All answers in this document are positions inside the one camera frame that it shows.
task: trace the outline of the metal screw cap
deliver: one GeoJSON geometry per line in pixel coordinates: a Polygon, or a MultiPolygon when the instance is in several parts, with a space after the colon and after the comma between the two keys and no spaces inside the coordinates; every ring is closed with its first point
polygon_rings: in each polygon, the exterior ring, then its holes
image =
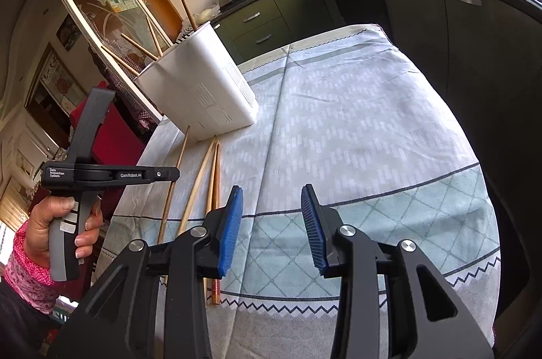
{"type": "Polygon", "coordinates": [[[133,240],[128,245],[128,249],[130,249],[132,252],[139,252],[144,247],[145,242],[143,240],[133,240]]]}
{"type": "Polygon", "coordinates": [[[203,226],[196,226],[190,229],[190,234],[193,237],[201,238],[202,236],[207,235],[207,229],[205,229],[203,226]]]}
{"type": "Polygon", "coordinates": [[[401,248],[405,252],[414,252],[416,250],[416,243],[410,240],[401,241],[401,248]]]}
{"type": "Polygon", "coordinates": [[[349,224],[345,224],[339,228],[339,232],[341,232],[341,234],[344,236],[352,236],[356,233],[356,228],[354,228],[354,226],[350,226],[349,224]]]}

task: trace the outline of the hand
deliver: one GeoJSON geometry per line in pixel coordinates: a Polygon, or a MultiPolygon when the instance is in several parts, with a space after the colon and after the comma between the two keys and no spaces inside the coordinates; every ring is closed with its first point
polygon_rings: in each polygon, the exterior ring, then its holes
{"type": "MultiPolygon", "coordinates": [[[[53,218],[64,217],[74,206],[73,197],[47,197],[34,206],[23,249],[28,258],[41,267],[50,268],[49,258],[49,223],[53,218]]],[[[75,237],[76,258],[85,258],[92,253],[92,245],[97,242],[100,226],[103,224],[99,200],[92,206],[85,223],[86,231],[75,237]]]]}

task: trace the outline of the light blue tablecloth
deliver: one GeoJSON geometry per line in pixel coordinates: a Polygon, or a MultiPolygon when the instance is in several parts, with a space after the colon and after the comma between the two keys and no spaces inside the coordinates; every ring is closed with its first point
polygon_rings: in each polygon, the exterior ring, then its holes
{"type": "MultiPolygon", "coordinates": [[[[415,241],[492,342],[500,275],[495,214],[463,131],[407,57],[379,27],[366,25],[300,41],[240,68],[260,111],[253,126],[220,137],[221,204],[238,184],[245,210],[222,280],[223,303],[208,309],[213,357],[329,357],[340,282],[323,279],[313,266],[299,209],[305,183],[371,238],[415,241]]],[[[164,120],[140,164],[174,165],[182,138],[164,120]]],[[[207,147],[208,141],[186,150],[166,241],[177,233],[207,147]]],[[[167,183],[126,189],[97,275],[132,239],[156,242],[167,189],[167,183]]],[[[201,189],[190,225],[202,221],[205,194],[201,189]]]]}

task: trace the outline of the wooden chopstick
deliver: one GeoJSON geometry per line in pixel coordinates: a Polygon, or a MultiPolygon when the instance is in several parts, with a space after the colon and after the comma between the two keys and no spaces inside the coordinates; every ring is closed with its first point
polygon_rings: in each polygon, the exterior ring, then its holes
{"type": "Polygon", "coordinates": [[[205,172],[205,168],[207,167],[207,162],[209,161],[211,157],[211,153],[215,147],[215,142],[216,142],[216,135],[211,140],[211,143],[209,143],[209,148],[207,149],[207,153],[205,153],[205,157],[203,157],[200,170],[198,171],[196,180],[194,181],[194,184],[192,186],[192,191],[190,191],[190,196],[188,197],[188,201],[186,202],[186,207],[184,208],[183,218],[181,219],[181,225],[179,226],[179,231],[177,232],[177,236],[179,236],[184,231],[186,231],[186,224],[188,223],[188,219],[190,218],[192,207],[194,206],[194,202],[196,201],[196,195],[198,193],[198,190],[200,189],[200,184],[203,179],[203,173],[205,172]]]}
{"type": "MultiPolygon", "coordinates": [[[[220,143],[216,144],[215,152],[215,184],[212,189],[212,209],[218,209],[220,199],[220,143]]],[[[213,279],[211,282],[211,302],[220,304],[220,280],[213,279]]]]}
{"type": "Polygon", "coordinates": [[[192,30],[194,32],[198,29],[198,25],[196,24],[196,20],[192,16],[192,13],[190,13],[190,9],[188,8],[188,4],[186,3],[186,0],[181,0],[183,3],[184,11],[186,12],[186,15],[188,16],[188,21],[190,21],[190,25],[192,26],[192,30]]]}
{"type": "MultiPolygon", "coordinates": [[[[179,154],[179,158],[177,160],[177,165],[176,165],[177,169],[179,169],[181,166],[181,160],[183,158],[184,149],[186,148],[186,143],[188,142],[189,135],[190,135],[190,125],[186,129],[186,134],[184,135],[183,145],[181,147],[181,154],[179,154]]],[[[171,201],[173,199],[173,191],[175,190],[176,183],[177,181],[172,181],[170,184],[169,191],[167,191],[166,206],[164,206],[164,213],[162,214],[162,223],[160,224],[160,231],[158,232],[157,244],[161,244],[162,241],[164,241],[164,232],[166,230],[167,216],[169,215],[171,201]]]]}
{"type": "Polygon", "coordinates": [[[136,71],[134,68],[130,67],[124,60],[122,60],[121,58],[119,58],[115,53],[113,53],[109,48],[107,48],[105,45],[102,44],[101,46],[107,53],[109,53],[111,56],[113,56],[113,58],[120,64],[122,65],[123,67],[125,67],[128,71],[131,71],[131,73],[133,73],[134,75],[136,75],[137,77],[139,77],[140,75],[140,72],[139,71],[136,71]]]}
{"type": "Polygon", "coordinates": [[[142,51],[144,54],[146,54],[147,56],[149,56],[152,60],[158,60],[158,57],[156,57],[155,55],[153,55],[150,51],[148,51],[148,49],[146,49],[145,47],[143,47],[142,45],[139,45],[137,42],[135,42],[132,38],[129,38],[127,35],[125,35],[124,33],[120,33],[120,35],[125,39],[127,40],[130,44],[132,44],[135,48],[139,49],[140,51],[142,51]]]}
{"type": "Polygon", "coordinates": [[[213,195],[215,194],[215,168],[216,168],[216,151],[218,149],[218,140],[215,143],[215,152],[212,160],[211,165],[211,176],[209,178],[209,189],[207,191],[207,205],[205,206],[205,215],[207,215],[210,211],[212,211],[214,208],[212,207],[213,204],[213,195]]]}
{"type": "Polygon", "coordinates": [[[212,192],[211,210],[218,209],[218,202],[220,200],[220,143],[216,144],[215,160],[215,185],[212,192]]]}
{"type": "MultiPolygon", "coordinates": [[[[207,188],[207,204],[205,206],[205,216],[212,210],[212,196],[215,192],[215,166],[216,166],[216,148],[218,146],[218,141],[215,143],[215,155],[212,160],[211,173],[209,175],[209,187],[207,188]]],[[[207,308],[207,278],[203,278],[203,298],[205,301],[205,307],[207,308]]]]}
{"type": "Polygon", "coordinates": [[[148,29],[151,31],[152,40],[156,47],[156,51],[158,51],[158,56],[162,57],[164,54],[162,52],[162,49],[160,48],[160,44],[158,43],[158,38],[156,37],[156,33],[154,32],[154,29],[152,27],[151,19],[148,16],[147,16],[147,25],[148,25],[148,29]]]}

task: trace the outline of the pink patterned sleeve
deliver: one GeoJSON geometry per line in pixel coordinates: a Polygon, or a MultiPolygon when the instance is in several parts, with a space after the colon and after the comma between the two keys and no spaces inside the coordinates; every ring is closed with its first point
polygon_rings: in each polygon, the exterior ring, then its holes
{"type": "Polygon", "coordinates": [[[4,279],[28,304],[45,315],[53,311],[59,294],[49,269],[34,263],[23,249],[28,221],[15,233],[13,251],[5,266],[4,279]]]}

